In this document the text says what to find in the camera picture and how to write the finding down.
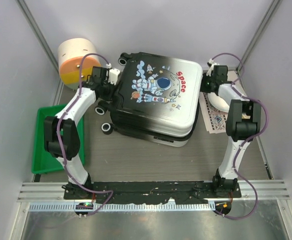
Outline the white black space suitcase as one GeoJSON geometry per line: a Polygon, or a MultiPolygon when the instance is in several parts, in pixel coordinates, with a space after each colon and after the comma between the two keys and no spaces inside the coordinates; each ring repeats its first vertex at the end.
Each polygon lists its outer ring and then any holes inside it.
{"type": "Polygon", "coordinates": [[[108,135],[122,135],[172,147],[184,146],[192,136],[199,114],[202,66],[194,61],[151,53],[125,53],[110,100],[100,100],[98,115],[110,114],[101,125],[108,135]]]}

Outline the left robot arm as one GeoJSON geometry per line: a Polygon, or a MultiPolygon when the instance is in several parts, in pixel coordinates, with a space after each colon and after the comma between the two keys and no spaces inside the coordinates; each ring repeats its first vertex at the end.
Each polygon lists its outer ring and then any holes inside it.
{"type": "Polygon", "coordinates": [[[92,195],[92,186],[79,156],[77,125],[98,99],[111,99],[120,74],[116,68],[94,66],[88,80],[79,84],[70,102],[56,115],[44,119],[44,149],[62,165],[68,182],[76,185],[75,194],[83,200],[92,195]]]}

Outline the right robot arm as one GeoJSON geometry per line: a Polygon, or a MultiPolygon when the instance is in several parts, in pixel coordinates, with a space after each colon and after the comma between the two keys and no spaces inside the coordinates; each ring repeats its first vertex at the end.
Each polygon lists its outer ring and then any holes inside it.
{"type": "Polygon", "coordinates": [[[213,195],[221,198],[237,188],[238,168],[243,155],[260,132],[261,105],[248,99],[233,82],[228,81],[226,65],[210,64],[207,73],[203,74],[200,92],[215,93],[229,105],[226,120],[227,149],[211,185],[213,195]]]}

